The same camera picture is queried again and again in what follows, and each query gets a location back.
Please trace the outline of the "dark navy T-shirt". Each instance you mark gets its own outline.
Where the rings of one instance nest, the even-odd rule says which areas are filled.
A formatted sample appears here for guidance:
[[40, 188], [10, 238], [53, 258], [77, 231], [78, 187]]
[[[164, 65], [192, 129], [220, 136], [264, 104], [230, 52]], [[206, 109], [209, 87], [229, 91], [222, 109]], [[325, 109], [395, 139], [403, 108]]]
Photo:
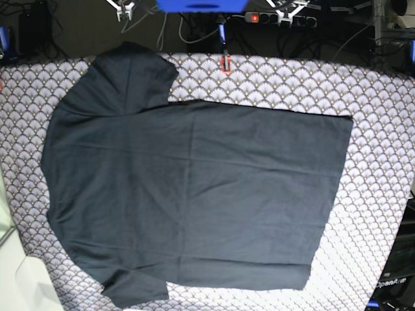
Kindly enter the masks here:
[[304, 288], [353, 120], [194, 100], [136, 45], [98, 55], [54, 110], [41, 158], [49, 225], [120, 307], [167, 283]]

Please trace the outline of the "red table clamp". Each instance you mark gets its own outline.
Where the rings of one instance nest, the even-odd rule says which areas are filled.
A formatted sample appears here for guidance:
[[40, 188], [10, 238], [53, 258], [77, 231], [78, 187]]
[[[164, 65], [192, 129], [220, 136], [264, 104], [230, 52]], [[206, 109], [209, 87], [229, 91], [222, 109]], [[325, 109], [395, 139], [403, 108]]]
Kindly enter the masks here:
[[221, 71], [225, 74], [231, 73], [231, 58], [229, 55], [222, 55], [220, 59]]

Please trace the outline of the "blue box at top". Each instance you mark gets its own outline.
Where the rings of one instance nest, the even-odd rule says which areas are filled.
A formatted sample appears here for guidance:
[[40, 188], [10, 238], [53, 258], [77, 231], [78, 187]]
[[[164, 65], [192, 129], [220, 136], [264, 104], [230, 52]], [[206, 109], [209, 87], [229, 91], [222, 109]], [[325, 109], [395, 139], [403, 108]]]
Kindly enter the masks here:
[[183, 12], [242, 12], [248, 0], [157, 0], [158, 7], [167, 13]]

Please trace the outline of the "fan-patterned grey tablecloth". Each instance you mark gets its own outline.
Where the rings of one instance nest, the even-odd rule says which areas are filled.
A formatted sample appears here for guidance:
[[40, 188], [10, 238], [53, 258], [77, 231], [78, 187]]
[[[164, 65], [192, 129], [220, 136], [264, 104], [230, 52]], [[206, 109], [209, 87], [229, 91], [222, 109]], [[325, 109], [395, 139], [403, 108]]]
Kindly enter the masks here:
[[[260, 56], [168, 54], [178, 70], [171, 101], [203, 99], [325, 115], [350, 115], [345, 169], [302, 291], [253, 292], [168, 284], [145, 310], [364, 310], [394, 243], [414, 179], [414, 80], [363, 67]], [[1, 70], [1, 169], [24, 250], [46, 265], [65, 310], [114, 310], [73, 264], [49, 227], [40, 168], [54, 107], [89, 58]]]

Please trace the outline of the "blue clamp far left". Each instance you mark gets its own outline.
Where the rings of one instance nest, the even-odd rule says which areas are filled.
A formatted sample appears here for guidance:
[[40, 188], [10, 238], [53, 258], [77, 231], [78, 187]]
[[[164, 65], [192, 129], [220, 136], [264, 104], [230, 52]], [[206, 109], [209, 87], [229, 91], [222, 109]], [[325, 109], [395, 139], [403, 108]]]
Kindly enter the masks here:
[[1, 26], [1, 65], [10, 65], [18, 62], [16, 43], [12, 30]]

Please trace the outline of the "blue clamp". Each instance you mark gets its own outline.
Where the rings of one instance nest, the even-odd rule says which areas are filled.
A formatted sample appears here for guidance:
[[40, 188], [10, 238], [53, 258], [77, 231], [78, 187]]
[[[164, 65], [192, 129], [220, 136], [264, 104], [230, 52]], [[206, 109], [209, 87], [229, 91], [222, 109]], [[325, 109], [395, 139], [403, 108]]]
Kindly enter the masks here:
[[415, 66], [415, 40], [410, 40], [409, 50], [407, 54], [407, 71], [414, 75], [414, 66]]
[[16, 43], [12, 30], [1, 26], [1, 65], [10, 65], [18, 62]]

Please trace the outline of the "white cabinet corner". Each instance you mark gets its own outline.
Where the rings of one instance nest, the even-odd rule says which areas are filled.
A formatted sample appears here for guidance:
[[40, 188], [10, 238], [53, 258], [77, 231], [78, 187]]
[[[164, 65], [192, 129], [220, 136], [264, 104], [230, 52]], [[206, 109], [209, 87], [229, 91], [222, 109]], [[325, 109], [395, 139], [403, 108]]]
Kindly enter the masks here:
[[1, 310], [62, 310], [45, 264], [28, 256], [1, 182]]

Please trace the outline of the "black OpenArm base box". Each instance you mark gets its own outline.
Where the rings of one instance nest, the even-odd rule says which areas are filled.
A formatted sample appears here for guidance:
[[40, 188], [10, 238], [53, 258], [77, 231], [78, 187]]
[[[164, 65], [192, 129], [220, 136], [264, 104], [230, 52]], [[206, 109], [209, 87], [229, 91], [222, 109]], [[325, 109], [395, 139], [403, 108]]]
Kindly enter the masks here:
[[414, 310], [414, 198], [407, 202], [394, 245], [367, 310]]

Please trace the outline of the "blue clamp far right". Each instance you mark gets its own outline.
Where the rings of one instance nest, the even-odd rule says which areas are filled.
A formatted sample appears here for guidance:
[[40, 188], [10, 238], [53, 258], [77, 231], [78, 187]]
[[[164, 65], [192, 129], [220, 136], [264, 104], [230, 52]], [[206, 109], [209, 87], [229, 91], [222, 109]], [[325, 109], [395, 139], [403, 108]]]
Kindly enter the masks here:
[[415, 40], [410, 40], [409, 50], [407, 54], [407, 71], [414, 75], [414, 66], [415, 66]]

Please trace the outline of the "black power strip red switch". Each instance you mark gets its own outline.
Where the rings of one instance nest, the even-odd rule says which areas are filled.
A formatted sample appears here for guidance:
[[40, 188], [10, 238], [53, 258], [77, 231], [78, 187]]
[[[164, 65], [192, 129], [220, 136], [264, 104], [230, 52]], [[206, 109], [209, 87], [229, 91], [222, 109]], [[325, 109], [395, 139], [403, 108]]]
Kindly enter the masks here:
[[244, 20], [247, 23], [277, 25], [279, 27], [308, 27], [316, 28], [317, 19], [311, 16], [299, 16], [292, 14], [246, 12]]

